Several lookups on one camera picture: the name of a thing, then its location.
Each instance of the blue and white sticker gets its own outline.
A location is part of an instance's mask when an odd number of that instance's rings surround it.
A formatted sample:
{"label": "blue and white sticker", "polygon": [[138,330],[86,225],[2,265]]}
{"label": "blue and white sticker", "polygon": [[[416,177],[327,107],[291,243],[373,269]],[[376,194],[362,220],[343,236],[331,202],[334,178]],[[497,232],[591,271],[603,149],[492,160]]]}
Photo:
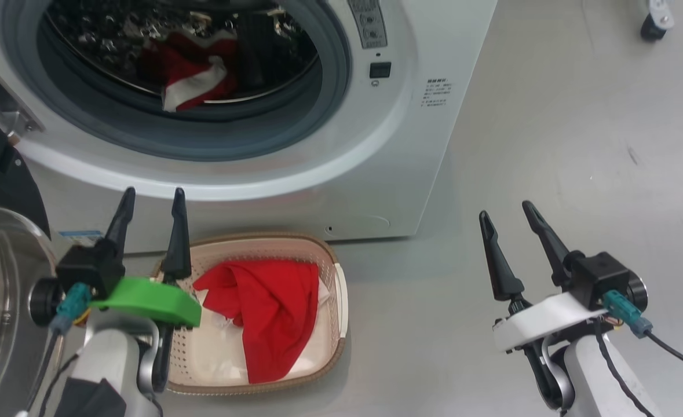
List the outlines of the blue and white sticker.
{"label": "blue and white sticker", "polygon": [[58,232],[61,237],[68,239],[74,245],[94,246],[103,233],[99,230],[74,230],[70,232]]}

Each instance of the black wheel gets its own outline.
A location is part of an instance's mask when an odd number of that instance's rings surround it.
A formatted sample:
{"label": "black wheel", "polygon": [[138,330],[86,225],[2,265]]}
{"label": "black wheel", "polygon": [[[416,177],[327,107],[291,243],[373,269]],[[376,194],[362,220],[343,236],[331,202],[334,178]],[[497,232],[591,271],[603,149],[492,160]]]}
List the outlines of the black wheel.
{"label": "black wheel", "polygon": [[640,29],[640,37],[648,42],[656,42],[663,39],[665,32],[665,29],[656,26],[653,17],[648,14],[648,17],[645,18],[645,22],[643,22],[642,28]]}

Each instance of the teal cable connector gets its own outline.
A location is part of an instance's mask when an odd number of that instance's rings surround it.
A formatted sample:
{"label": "teal cable connector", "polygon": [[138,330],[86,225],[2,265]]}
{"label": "teal cable connector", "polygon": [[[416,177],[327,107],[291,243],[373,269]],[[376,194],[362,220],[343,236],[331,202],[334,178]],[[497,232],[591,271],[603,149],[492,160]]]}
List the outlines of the teal cable connector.
{"label": "teal cable connector", "polygon": [[653,324],[650,320],[642,316],[640,309],[630,303],[627,298],[617,290],[611,290],[604,293],[602,298],[604,308],[609,311],[609,314],[615,319],[619,319],[629,325],[632,333],[638,339],[645,338],[645,332],[653,329]]}
{"label": "teal cable connector", "polygon": [[84,283],[75,283],[65,294],[65,300],[56,309],[56,316],[50,322],[50,330],[58,331],[61,335],[68,333],[74,320],[81,317],[89,308],[92,301],[92,291]]}

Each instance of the red and white cloth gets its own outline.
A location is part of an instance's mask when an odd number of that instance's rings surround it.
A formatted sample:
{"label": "red and white cloth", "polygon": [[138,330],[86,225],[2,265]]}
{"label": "red and white cloth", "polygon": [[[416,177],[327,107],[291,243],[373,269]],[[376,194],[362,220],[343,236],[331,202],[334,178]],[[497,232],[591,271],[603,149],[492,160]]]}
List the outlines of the red and white cloth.
{"label": "red and white cloth", "polygon": [[147,39],[138,58],[138,75],[164,86],[165,111],[183,111],[206,100],[229,96],[238,88],[236,34],[221,30],[208,39],[186,31],[164,40]]}

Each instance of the laundry basket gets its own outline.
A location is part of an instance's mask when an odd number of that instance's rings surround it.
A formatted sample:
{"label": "laundry basket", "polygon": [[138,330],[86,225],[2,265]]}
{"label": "laundry basket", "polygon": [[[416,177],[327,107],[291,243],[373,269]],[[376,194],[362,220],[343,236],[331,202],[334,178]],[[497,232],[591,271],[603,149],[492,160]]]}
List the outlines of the laundry basket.
{"label": "laundry basket", "polygon": [[[318,265],[318,278],[330,296],[318,309],[310,340],[285,378],[249,385],[243,329],[203,308],[200,327],[174,332],[169,390],[204,396],[283,390],[323,377],[341,358],[349,304],[344,270],[330,246],[314,237],[291,233],[232,235],[198,242],[191,246],[192,275],[180,281],[179,286],[201,304],[205,291],[195,291],[192,283],[217,264],[239,259],[294,259]],[[163,274],[156,279],[163,280]]]}

